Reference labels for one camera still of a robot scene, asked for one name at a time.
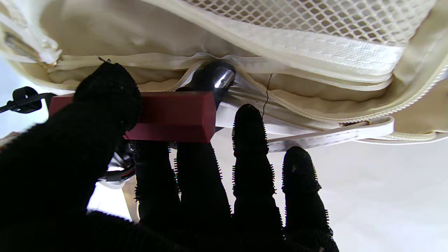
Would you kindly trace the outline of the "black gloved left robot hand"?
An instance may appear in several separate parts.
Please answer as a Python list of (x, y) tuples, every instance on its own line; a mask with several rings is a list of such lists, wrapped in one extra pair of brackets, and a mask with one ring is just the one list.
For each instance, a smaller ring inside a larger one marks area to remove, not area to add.
[(96, 182), (132, 129), (140, 91), (120, 64), (104, 62), (74, 100), (1, 149), (1, 251), (337, 252), (312, 158), (284, 156), (282, 224), (259, 110), (242, 105), (232, 140), (234, 213), (210, 143), (136, 141), (138, 223), (89, 211)]

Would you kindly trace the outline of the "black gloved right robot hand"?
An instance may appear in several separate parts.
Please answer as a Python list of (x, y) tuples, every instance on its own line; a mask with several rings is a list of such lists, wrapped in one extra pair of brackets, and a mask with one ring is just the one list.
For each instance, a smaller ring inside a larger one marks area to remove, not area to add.
[(234, 85), (235, 78), (236, 69), (233, 65), (223, 61), (215, 61), (196, 70), (192, 80), (185, 86), (176, 89), (176, 91), (212, 92), (215, 107), (218, 109), (230, 87)]

